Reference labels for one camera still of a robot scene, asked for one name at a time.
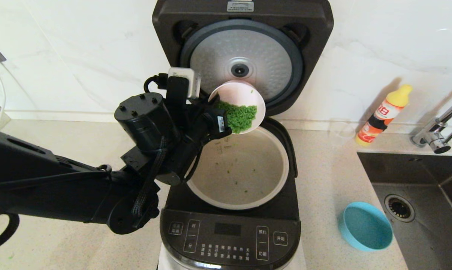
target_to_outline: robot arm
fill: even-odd
[[[14,233],[18,214],[134,232],[159,214],[154,180],[188,181],[202,147],[231,134],[224,111],[214,108],[218,98],[191,100],[194,91],[183,77],[162,74],[148,81],[166,86],[166,99],[147,91],[146,84],[146,93],[120,103],[115,118],[136,146],[121,157],[126,165],[119,171],[56,156],[0,132],[0,215],[10,217],[0,245]]]

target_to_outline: sink drain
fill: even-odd
[[[401,196],[388,195],[384,200],[384,204],[389,214],[399,221],[411,222],[416,217],[413,206]]]

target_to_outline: chopped green vegetable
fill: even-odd
[[[236,106],[224,101],[219,101],[218,109],[226,111],[228,125],[235,134],[251,128],[251,123],[257,113],[257,106]]]

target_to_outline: white marble wall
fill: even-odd
[[[443,101],[452,92],[452,0],[330,3],[329,43],[298,102],[278,118],[358,121],[378,96],[402,83],[415,90],[396,123],[423,122],[425,114],[444,110],[438,104],[452,102]],[[0,50],[17,80],[0,66],[7,112],[113,121],[118,102],[168,70],[151,23],[154,4],[0,0]]]

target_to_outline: faucet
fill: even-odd
[[[429,144],[435,154],[442,154],[449,151],[451,146],[448,142],[452,139],[452,133],[444,138],[441,131],[448,126],[448,121],[452,118],[452,107],[442,116],[431,119],[420,132],[411,137],[411,142],[417,147],[424,147]]]

